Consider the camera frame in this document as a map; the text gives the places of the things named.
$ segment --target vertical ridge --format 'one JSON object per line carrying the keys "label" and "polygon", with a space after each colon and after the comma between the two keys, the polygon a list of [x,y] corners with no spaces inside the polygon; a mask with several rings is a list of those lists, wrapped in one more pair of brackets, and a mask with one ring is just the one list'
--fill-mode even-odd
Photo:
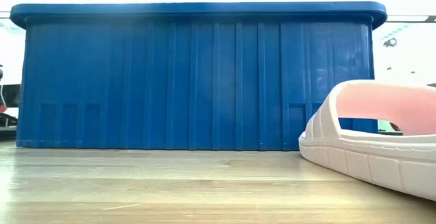
{"label": "vertical ridge", "polygon": [[175,68],[176,68],[176,23],[170,27],[168,38],[168,81],[167,81],[167,102],[166,102],[166,149],[174,149],[174,89],[175,89]]}
{"label": "vertical ridge", "polygon": [[213,105],[212,105],[212,149],[219,150],[220,121],[220,63],[219,63],[219,23],[213,25]]}
{"label": "vertical ridge", "polygon": [[283,23],[280,27],[280,63],[281,63],[281,143],[282,150],[291,150],[289,122],[289,71],[287,61],[290,59],[286,48],[286,32]]}
{"label": "vertical ridge", "polygon": [[42,143],[41,143],[41,129],[40,129],[40,121],[41,121],[41,107],[42,107],[42,103],[40,102],[35,102],[34,107],[36,107],[35,111],[36,111],[36,116],[34,118],[34,122],[33,122],[33,134],[36,137],[36,140],[33,143],[33,147],[36,148],[40,148],[42,147]]}
{"label": "vertical ridge", "polygon": [[[369,62],[369,73],[368,73],[368,79],[375,79],[375,66],[374,66],[374,49],[373,49],[373,29],[372,26],[361,26],[361,29],[363,29],[363,33],[361,34],[363,36],[362,39],[362,45],[364,46],[364,51],[362,55],[362,62],[364,60],[368,60]],[[371,133],[377,133],[378,132],[378,120],[372,120],[369,121],[369,124],[367,124],[370,129],[369,131],[365,129],[367,132]]]}
{"label": "vertical ridge", "polygon": [[[42,54],[41,54],[41,48],[39,48],[40,46],[36,45],[35,48],[35,58],[37,59],[41,59]],[[31,70],[29,71],[29,75],[32,77],[32,79],[34,82],[40,82],[40,78],[42,78],[40,75],[37,75],[40,67],[39,65],[36,64],[36,61],[33,60],[31,62]],[[30,120],[32,120],[31,122],[31,126],[30,126],[30,145],[31,147],[37,148],[40,147],[40,143],[39,143],[39,139],[40,139],[40,133],[39,133],[39,128],[38,128],[38,124],[39,124],[39,119],[40,119],[40,114],[41,114],[41,103],[40,103],[40,98],[39,98],[39,93],[36,92],[35,87],[31,84],[31,89],[29,89],[29,91],[31,91],[32,96],[31,98],[33,98],[34,102],[31,103],[31,110],[29,110],[30,114],[33,114],[33,117],[30,117]]]}
{"label": "vertical ridge", "polygon": [[371,30],[371,27],[368,26],[354,25],[354,27],[358,27],[358,29],[360,30],[360,60],[367,60],[361,61],[362,68],[364,69],[363,73],[368,74],[368,79],[374,79],[374,55],[372,41],[373,32]]}
{"label": "vertical ridge", "polygon": [[32,50],[32,42],[33,41],[31,41],[31,39],[33,39],[33,34],[32,34],[32,28],[28,28],[27,30],[26,30],[26,38],[25,38],[25,54],[24,54],[24,59],[23,59],[23,62],[22,62],[22,70],[21,70],[21,79],[22,79],[22,82],[21,82],[21,86],[20,86],[20,96],[21,96],[21,100],[22,100],[22,102],[20,102],[20,104],[18,105],[18,110],[19,111],[21,111],[21,114],[20,114],[20,121],[21,121],[21,123],[18,123],[17,124],[17,130],[16,130],[16,146],[23,146],[23,140],[30,140],[30,138],[26,138],[26,137],[24,137],[23,138],[23,130],[22,130],[22,128],[23,127],[28,127],[27,129],[30,129],[31,128],[31,126],[28,126],[28,119],[27,119],[27,112],[25,112],[28,108],[28,103],[26,102],[25,103],[25,101],[27,101],[28,100],[28,93],[30,92],[30,91],[27,91],[26,90],[26,87],[27,87],[27,80],[30,80],[30,78],[29,78],[29,76],[31,76],[30,74],[29,74],[29,72],[30,72],[30,65],[31,64],[29,64],[29,59],[30,59],[30,57],[29,57],[29,53],[31,53],[31,50]]}
{"label": "vertical ridge", "polygon": [[57,148],[62,148],[62,115],[63,115],[63,109],[62,104],[58,103],[56,104],[56,121],[54,122],[55,128],[54,128],[54,140],[56,143]]}
{"label": "vertical ridge", "polygon": [[196,146],[197,119],[197,79],[198,79],[198,40],[197,24],[191,25],[191,67],[189,75],[189,149]]}
{"label": "vertical ridge", "polygon": [[244,117],[243,117],[243,25],[236,23],[236,150],[243,149]]}
{"label": "vertical ridge", "polygon": [[259,150],[266,149],[266,80],[265,80],[265,26],[258,24],[259,65]]}
{"label": "vertical ridge", "polygon": [[[109,39],[109,49],[112,50],[113,42],[114,42],[114,34],[113,34],[113,26],[110,25],[110,39]],[[108,53],[108,61],[106,62],[106,90],[104,93],[104,101],[102,102],[103,108],[102,110],[102,140],[99,143],[99,148],[105,148],[108,143],[108,115],[110,114],[110,106],[109,106],[109,90],[110,90],[110,69],[112,65],[112,51],[107,51]]]}
{"label": "vertical ridge", "polygon": [[305,103],[306,103],[306,123],[312,117],[313,103],[312,103],[312,75],[311,75],[311,57],[310,57],[310,33],[305,29],[304,23],[301,23],[302,35],[302,48],[305,59]]}
{"label": "vertical ridge", "polygon": [[78,104],[78,118],[77,118],[77,130],[78,130],[78,141],[76,143],[77,148],[84,147],[84,104],[81,102]]}
{"label": "vertical ridge", "polygon": [[327,82],[328,88],[332,89],[334,86],[334,43],[332,41],[332,31],[330,30],[332,25],[327,23],[326,32],[327,32]]}
{"label": "vertical ridge", "polygon": [[[362,45],[361,45],[361,41],[359,39],[359,36],[356,35],[356,31],[360,30],[360,26],[359,25],[351,25],[347,28],[347,30],[349,30],[350,34],[352,34],[353,36],[353,40],[354,40],[354,44],[350,45],[351,51],[356,55],[355,58],[353,58],[352,60],[350,60],[348,58],[348,64],[354,65],[352,71],[349,73],[348,75],[348,79],[349,80],[353,80],[355,78],[357,78],[361,73],[362,73],[362,69],[363,69],[363,60],[360,57],[363,57],[364,53],[362,53]],[[349,128],[355,130],[356,128],[354,127],[354,121],[356,119],[355,118],[351,118],[349,120]]]}
{"label": "vertical ridge", "polygon": [[124,148],[129,148],[129,104],[130,104],[130,85],[131,85],[131,47],[133,38],[132,26],[126,27],[126,33],[123,38],[124,61],[123,61],[123,99],[121,111],[121,138]]}
{"label": "vertical ridge", "polygon": [[144,109],[144,149],[150,149],[151,110],[153,109],[153,66],[155,61],[155,25],[148,22],[147,26],[147,58],[146,58],[146,84],[145,84],[145,109]]}

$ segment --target laminate floor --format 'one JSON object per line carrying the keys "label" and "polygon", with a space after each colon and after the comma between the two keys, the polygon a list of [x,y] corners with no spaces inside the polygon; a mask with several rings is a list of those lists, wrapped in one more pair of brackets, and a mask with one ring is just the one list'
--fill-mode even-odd
{"label": "laminate floor", "polygon": [[0,223],[435,224],[436,202],[354,180],[298,152],[0,142]]}

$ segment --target floor plank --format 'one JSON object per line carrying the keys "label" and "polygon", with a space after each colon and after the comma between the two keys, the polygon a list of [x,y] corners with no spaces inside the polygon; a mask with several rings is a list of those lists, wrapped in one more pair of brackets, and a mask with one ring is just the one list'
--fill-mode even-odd
{"label": "floor plank", "polygon": [[295,152],[52,150],[0,142],[0,223],[436,223],[436,202]]}

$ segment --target blue lid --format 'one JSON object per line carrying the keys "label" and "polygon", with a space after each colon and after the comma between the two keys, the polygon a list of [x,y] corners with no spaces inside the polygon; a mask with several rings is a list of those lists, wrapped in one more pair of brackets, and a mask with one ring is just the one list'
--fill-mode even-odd
{"label": "blue lid", "polygon": [[368,14],[373,29],[387,19],[386,8],[376,2],[281,3],[134,3],[134,4],[20,4],[10,19],[22,28],[30,16],[83,16],[122,14]]}

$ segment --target slide sandal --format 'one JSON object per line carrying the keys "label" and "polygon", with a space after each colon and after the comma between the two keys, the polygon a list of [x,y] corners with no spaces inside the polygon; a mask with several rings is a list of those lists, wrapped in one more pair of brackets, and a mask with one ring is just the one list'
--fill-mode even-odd
{"label": "slide sandal", "polygon": [[[339,118],[390,121],[403,136],[341,129]],[[342,82],[298,140],[301,155],[318,165],[436,201],[436,88]]]}

